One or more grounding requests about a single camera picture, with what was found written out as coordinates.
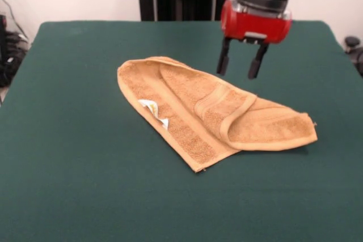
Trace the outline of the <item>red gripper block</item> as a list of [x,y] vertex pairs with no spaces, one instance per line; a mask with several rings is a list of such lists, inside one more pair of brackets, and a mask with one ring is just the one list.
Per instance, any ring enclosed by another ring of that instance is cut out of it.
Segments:
[[269,44],[282,42],[292,25],[292,13],[288,10],[275,14],[240,5],[236,0],[226,0],[221,12],[224,34],[217,65],[217,74],[225,75],[229,64],[231,39],[259,45],[248,71],[248,78],[255,79],[259,73]]

